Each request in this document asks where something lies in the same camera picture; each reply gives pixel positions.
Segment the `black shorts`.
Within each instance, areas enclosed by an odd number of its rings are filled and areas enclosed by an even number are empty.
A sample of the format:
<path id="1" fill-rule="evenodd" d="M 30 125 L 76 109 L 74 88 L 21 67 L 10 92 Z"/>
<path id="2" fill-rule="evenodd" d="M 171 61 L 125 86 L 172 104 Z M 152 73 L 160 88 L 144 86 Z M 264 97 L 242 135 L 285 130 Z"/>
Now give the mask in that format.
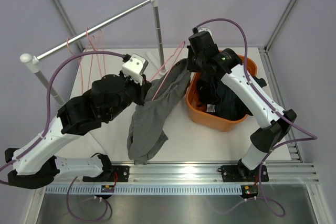
<path id="1" fill-rule="evenodd" d="M 206 105 L 206 112 L 215 114 L 220 112 L 223 103 L 223 84 L 216 78 L 203 72 L 196 83 L 201 105 Z"/>

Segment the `grey shorts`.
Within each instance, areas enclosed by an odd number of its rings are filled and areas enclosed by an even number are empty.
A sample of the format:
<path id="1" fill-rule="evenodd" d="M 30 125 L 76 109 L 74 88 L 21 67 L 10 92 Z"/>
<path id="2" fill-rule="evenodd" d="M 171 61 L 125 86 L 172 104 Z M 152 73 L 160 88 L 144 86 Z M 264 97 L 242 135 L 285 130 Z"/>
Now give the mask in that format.
<path id="1" fill-rule="evenodd" d="M 181 59 L 152 81 L 144 105 L 135 107 L 127 138 L 128 157 L 135 165 L 146 165 L 169 139 L 163 131 L 165 120 L 185 96 L 190 79 L 187 59 Z"/>

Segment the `pink hanger of grey shorts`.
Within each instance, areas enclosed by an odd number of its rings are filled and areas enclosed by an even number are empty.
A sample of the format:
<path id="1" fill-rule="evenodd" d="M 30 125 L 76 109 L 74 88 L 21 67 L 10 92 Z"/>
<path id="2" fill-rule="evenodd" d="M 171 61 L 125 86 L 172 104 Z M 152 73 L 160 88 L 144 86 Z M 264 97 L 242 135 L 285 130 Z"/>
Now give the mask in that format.
<path id="1" fill-rule="evenodd" d="M 171 65 L 170 69 L 167 71 L 167 73 L 165 74 L 165 76 L 164 76 L 162 82 L 160 83 L 158 89 L 156 90 L 156 92 L 155 92 L 155 94 L 154 94 L 154 96 L 153 96 L 153 98 L 152 98 L 152 101 L 154 101 L 154 99 L 156 98 L 157 94 L 159 93 L 159 91 L 160 91 L 162 85 L 164 84 L 164 82 L 166 81 L 167 77 L 169 76 L 171 70 L 173 69 L 173 66 L 176 64 L 178 58 L 180 57 L 180 54 L 182 53 L 182 50 L 183 50 L 184 47 L 185 47 L 185 41 L 182 41 L 182 42 L 179 44 L 179 46 L 175 49 L 174 53 L 173 53 L 173 54 L 168 58 L 168 60 L 164 63 L 163 66 L 165 66 L 165 65 L 170 61 L 170 59 L 171 59 L 172 57 L 175 57 L 175 59 L 174 59 L 172 65 Z"/>

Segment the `dark navy shorts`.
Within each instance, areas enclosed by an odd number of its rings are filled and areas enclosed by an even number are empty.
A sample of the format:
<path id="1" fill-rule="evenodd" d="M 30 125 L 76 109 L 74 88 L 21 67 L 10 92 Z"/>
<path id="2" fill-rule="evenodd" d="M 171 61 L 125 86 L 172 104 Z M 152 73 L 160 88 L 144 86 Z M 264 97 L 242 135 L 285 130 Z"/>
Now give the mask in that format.
<path id="1" fill-rule="evenodd" d="M 230 121 L 236 121 L 246 114 L 253 114 L 244 105 L 241 99 L 225 84 L 223 84 L 223 103 L 220 112 L 213 115 Z"/>

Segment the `pink hanger of navy shorts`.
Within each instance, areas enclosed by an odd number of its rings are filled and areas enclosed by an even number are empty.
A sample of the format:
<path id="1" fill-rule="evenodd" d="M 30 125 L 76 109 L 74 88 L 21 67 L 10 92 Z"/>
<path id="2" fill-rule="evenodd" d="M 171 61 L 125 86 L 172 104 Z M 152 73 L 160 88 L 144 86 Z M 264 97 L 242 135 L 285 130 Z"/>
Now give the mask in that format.
<path id="1" fill-rule="evenodd" d="M 103 35 L 103 31 L 100 29 L 98 31 L 98 37 L 96 38 L 94 35 L 89 35 L 88 34 L 88 27 L 85 28 L 86 31 L 86 38 L 89 42 L 89 45 L 91 47 L 91 49 L 93 51 L 98 51 L 98 49 L 100 48 L 101 45 L 104 44 L 104 35 Z M 99 74 L 100 77 L 103 77 L 103 74 L 106 74 L 106 58 L 105 58 L 105 54 L 103 54 L 102 56 L 102 61 L 100 61 L 100 57 L 98 55 L 96 55 L 96 60 L 97 60 L 97 64 L 98 64 L 98 70 L 99 70 Z"/>

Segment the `pink hanger of black shorts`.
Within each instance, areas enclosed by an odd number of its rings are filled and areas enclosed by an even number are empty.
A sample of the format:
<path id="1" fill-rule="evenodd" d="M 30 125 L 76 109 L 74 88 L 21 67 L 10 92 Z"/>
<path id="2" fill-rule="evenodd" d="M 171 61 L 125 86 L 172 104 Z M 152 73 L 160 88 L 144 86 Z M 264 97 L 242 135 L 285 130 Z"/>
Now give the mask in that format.
<path id="1" fill-rule="evenodd" d="M 66 39 L 67 49 L 68 49 L 68 51 L 69 51 L 73 56 L 75 56 L 75 54 L 74 54 L 74 53 L 71 51 L 71 49 L 70 49 L 70 45 L 69 45 L 69 42 L 68 42 L 69 39 L 70 39 L 70 37 L 67 37 L 67 39 Z M 80 94 L 83 95 L 83 93 L 84 93 L 84 85 L 83 85 L 83 70 L 82 70 L 82 65 L 81 65 L 82 57 L 77 58 L 77 61 L 78 61 L 78 65 L 79 65 L 80 91 L 81 91 Z"/>

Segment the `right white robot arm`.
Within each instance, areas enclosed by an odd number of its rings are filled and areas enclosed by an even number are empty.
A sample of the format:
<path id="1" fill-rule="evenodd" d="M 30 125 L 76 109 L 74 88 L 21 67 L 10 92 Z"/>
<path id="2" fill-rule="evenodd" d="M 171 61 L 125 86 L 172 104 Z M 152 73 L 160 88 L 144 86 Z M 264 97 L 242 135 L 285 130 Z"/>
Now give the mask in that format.
<path id="1" fill-rule="evenodd" d="M 195 32 L 188 40 L 188 71 L 207 72 L 221 81 L 238 96 L 259 125 L 250 136 L 246 154 L 227 171 L 230 177 L 253 182 L 261 177 L 258 170 L 262 160 L 285 137 L 297 115 L 274 102 L 251 77 L 239 55 L 229 48 L 220 51 L 209 32 Z"/>

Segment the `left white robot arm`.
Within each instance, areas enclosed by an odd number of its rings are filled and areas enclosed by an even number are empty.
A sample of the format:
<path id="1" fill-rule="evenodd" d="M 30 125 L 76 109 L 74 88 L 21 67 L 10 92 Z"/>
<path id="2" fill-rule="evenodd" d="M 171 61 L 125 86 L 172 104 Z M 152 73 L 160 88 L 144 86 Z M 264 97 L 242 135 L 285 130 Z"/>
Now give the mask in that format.
<path id="1" fill-rule="evenodd" d="M 70 99 L 50 123 L 41 141 L 19 158 L 7 174 L 10 186 L 38 189 L 55 180 L 82 177 L 84 182 L 105 182 L 113 174 L 106 154 L 91 158 L 63 158 L 55 154 L 74 140 L 114 120 L 131 103 L 144 105 L 151 87 L 146 76 L 134 81 L 123 72 L 108 74 L 92 83 L 83 95 Z"/>

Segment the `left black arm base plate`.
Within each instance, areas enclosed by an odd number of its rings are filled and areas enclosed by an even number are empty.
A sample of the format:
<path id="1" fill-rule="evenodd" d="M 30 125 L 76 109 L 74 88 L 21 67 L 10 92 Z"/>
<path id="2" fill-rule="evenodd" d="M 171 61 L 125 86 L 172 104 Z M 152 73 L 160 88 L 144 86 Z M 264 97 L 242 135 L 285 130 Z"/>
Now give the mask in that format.
<path id="1" fill-rule="evenodd" d="M 83 182 L 114 182 L 126 183 L 129 179 L 130 166 L 127 165 L 112 165 L 111 169 L 103 171 L 97 177 L 84 176 L 82 178 Z"/>

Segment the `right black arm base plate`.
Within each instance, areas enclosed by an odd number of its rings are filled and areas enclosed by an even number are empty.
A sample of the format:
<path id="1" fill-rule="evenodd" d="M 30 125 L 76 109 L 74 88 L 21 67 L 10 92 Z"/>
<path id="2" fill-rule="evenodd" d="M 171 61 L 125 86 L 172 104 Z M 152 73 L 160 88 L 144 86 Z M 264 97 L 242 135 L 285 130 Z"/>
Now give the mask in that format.
<path id="1" fill-rule="evenodd" d="M 248 182 L 248 170 L 238 165 L 223 165 L 217 169 L 223 182 Z"/>

